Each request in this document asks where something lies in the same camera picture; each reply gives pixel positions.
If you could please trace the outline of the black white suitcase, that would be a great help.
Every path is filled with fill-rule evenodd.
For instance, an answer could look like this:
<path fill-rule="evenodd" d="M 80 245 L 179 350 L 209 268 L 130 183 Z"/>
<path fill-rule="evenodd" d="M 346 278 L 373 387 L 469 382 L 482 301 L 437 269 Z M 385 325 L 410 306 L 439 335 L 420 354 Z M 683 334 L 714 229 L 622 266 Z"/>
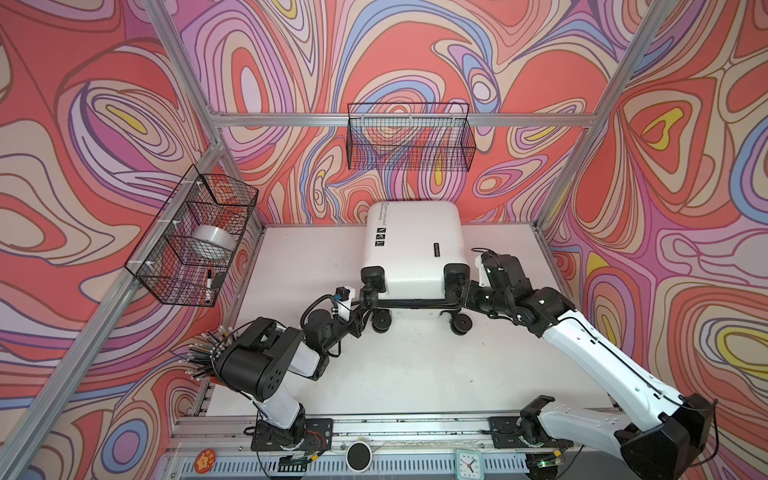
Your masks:
<path fill-rule="evenodd" d="M 360 304 L 374 331 L 387 332 L 396 318 L 442 318 L 455 335 L 465 335 L 473 322 L 460 297 L 470 276 L 456 205 L 387 201 L 370 208 Z"/>

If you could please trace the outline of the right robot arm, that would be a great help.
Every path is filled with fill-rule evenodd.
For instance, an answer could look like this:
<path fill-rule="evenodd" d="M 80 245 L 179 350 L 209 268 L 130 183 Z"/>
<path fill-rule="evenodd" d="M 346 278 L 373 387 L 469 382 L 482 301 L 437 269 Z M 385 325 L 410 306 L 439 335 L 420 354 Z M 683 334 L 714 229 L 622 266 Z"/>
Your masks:
<path fill-rule="evenodd" d="M 621 460 L 642 479 L 678 479 L 704 451 L 715 405 L 698 393 L 683 395 L 610 343 L 557 290 L 529 280 L 461 290 L 463 307 L 523 326 L 557 348 L 618 404 L 618 414 L 576 408 L 541 395 L 520 412 L 521 441 L 569 440 Z"/>

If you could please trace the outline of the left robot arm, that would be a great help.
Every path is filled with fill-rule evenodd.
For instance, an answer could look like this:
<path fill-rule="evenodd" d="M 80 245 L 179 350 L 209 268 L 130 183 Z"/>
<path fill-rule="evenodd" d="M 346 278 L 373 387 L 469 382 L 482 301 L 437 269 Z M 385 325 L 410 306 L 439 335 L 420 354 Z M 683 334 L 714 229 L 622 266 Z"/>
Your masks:
<path fill-rule="evenodd" d="M 309 431 L 305 407 L 283 381 L 288 374 L 318 380 L 340 355 L 342 340 L 360 337 L 369 317 L 367 310 L 344 304 L 305 310 L 297 328 L 259 317 L 213 348 L 211 377 L 248 399 L 261 415 L 253 433 L 255 447 L 289 450 L 328 444 Z"/>

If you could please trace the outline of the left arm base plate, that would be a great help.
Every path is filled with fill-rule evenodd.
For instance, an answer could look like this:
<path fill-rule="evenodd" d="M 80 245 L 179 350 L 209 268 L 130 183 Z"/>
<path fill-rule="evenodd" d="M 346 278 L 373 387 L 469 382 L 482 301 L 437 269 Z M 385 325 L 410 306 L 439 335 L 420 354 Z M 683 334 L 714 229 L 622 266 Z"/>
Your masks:
<path fill-rule="evenodd" d="M 251 437 L 254 452 L 304 451 L 323 452 L 332 447 L 334 421 L 330 417 L 298 418 L 289 429 L 280 429 L 258 420 L 244 433 Z"/>

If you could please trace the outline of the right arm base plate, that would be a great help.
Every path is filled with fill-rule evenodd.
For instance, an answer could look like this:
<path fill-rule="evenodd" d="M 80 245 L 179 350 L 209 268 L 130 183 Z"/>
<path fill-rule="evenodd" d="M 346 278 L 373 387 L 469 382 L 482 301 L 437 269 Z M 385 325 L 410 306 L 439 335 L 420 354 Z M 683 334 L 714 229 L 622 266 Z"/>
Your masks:
<path fill-rule="evenodd" d="M 484 430 L 491 436 L 497 449 L 513 448 L 550 448 L 569 449 L 574 443 L 566 439 L 556 439 L 541 431 L 534 437 L 528 437 L 523 428 L 525 422 L 520 416 L 492 416 L 488 418 L 489 427 Z"/>

